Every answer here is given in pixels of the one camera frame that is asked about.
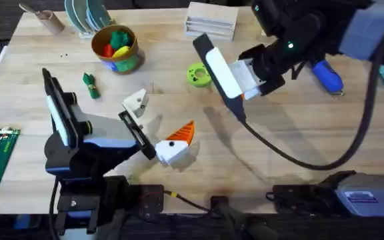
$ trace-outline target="green toy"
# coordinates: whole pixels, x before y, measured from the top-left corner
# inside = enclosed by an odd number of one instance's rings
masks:
[[[186,78],[195,87],[205,87],[211,83],[211,77],[202,63],[190,65],[187,69]]]
[[[94,85],[94,83],[95,83],[94,77],[91,74],[88,75],[88,74],[84,73],[83,81],[84,81],[85,84],[87,84],[88,91],[90,92],[91,98],[92,99],[99,98],[100,97],[100,93],[97,90],[96,86]]]
[[[127,46],[130,42],[130,37],[128,33],[123,31],[114,31],[112,32],[111,37],[111,47],[113,50],[117,51],[118,49]]]

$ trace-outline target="cable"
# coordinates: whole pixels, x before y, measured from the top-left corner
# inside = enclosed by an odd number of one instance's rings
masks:
[[[188,200],[188,199],[182,197],[180,194],[178,194],[178,193],[176,193],[176,192],[172,192],[172,191],[164,191],[164,193],[167,194],[167,195],[169,195],[170,197],[176,197],[176,198],[178,198],[178,199],[184,201],[185,203],[189,204],[190,206],[195,207],[195,208],[198,208],[198,209],[200,209],[200,210],[202,210],[202,211],[206,211],[206,212],[208,212],[208,213],[213,212],[212,210],[210,210],[210,209],[208,209],[208,208],[206,208],[206,207],[200,206],[200,205],[198,205],[198,204],[196,204],[196,203],[194,203],[194,202],[192,202],[192,201],[190,201],[190,200]]]
[[[59,180],[56,177],[54,180],[53,192],[51,193],[50,208],[49,208],[49,227],[50,227],[51,238],[53,240],[59,240],[59,236],[57,235],[56,229],[54,228],[54,202],[56,198],[58,184],[59,184]]]
[[[260,140],[263,144],[268,146],[268,148],[272,149],[274,152],[278,153],[280,156],[284,157],[286,160],[300,167],[304,167],[310,170],[318,170],[318,171],[327,171],[327,170],[338,168],[343,164],[345,164],[346,162],[348,162],[348,160],[350,160],[350,158],[357,152],[359,146],[362,144],[364,140],[365,135],[367,134],[368,128],[370,126],[371,118],[373,115],[374,102],[375,102],[376,90],[377,90],[377,77],[379,74],[379,68],[381,66],[383,57],[384,57],[384,37],[376,50],[375,60],[371,65],[368,86],[367,86],[367,93],[366,93],[365,103],[364,103],[363,116],[361,118],[361,123],[359,124],[357,134],[354,140],[352,141],[352,144],[349,146],[348,150],[346,150],[346,152],[344,152],[344,154],[338,160],[330,164],[312,165],[309,163],[304,163],[302,161],[299,161],[296,158],[286,154],[285,152],[283,152],[282,150],[274,146],[272,143],[268,142],[268,140],[263,138],[253,128],[251,128],[247,122],[242,121],[241,123],[254,137],[258,138],[258,140]]]
[[[165,226],[170,226],[170,224],[172,224],[171,222],[168,222],[168,221],[146,219],[146,218],[144,218],[140,215],[134,214],[134,213],[130,213],[130,215],[135,217],[138,220],[141,220],[141,221],[143,221],[145,223],[149,223],[149,224],[165,225]],[[186,224],[190,224],[190,225],[194,225],[194,226],[198,226],[198,227],[204,227],[204,228],[208,228],[208,229],[221,229],[220,227],[217,227],[217,226],[210,226],[210,225],[206,225],[206,224],[200,224],[198,221],[191,221],[190,218],[184,217],[184,216],[181,216],[178,214],[170,215],[170,217],[174,217],[174,218],[182,217],[183,218],[182,221],[186,220]]]

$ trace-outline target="paper cup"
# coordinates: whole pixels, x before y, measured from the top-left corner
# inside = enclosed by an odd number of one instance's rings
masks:
[[[111,42],[112,32],[114,31],[123,31],[128,33],[133,40],[133,45],[130,47],[128,52],[120,57],[104,57],[103,49],[108,43]],[[102,28],[91,40],[91,48],[106,68],[120,74],[133,72],[138,69],[145,60],[145,56],[137,43],[136,36],[130,28],[122,25],[110,25]]]
[[[59,18],[57,18],[53,11],[44,10],[41,13],[38,13],[37,17],[53,35],[58,35],[65,28],[64,24],[60,22]]]

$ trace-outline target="orange and white object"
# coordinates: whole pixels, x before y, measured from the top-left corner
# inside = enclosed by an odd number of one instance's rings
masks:
[[[166,140],[162,140],[155,145],[158,159],[168,165],[171,165],[178,158],[187,153],[189,145],[192,142],[195,133],[193,121],[184,125]]]

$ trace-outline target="green figurine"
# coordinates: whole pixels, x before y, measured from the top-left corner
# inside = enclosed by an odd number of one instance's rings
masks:
[[[111,37],[111,47],[114,51],[117,51],[118,49],[128,46],[130,42],[130,37],[128,36],[128,33],[125,33],[123,31],[114,31],[112,32]]]
[[[87,84],[87,87],[88,87],[88,91],[90,92],[90,96],[92,99],[97,99],[100,97],[100,93],[99,91],[97,90],[96,86],[95,86],[95,79],[94,77],[90,74],[86,74],[84,73],[84,76],[83,76],[83,81],[85,84]]]

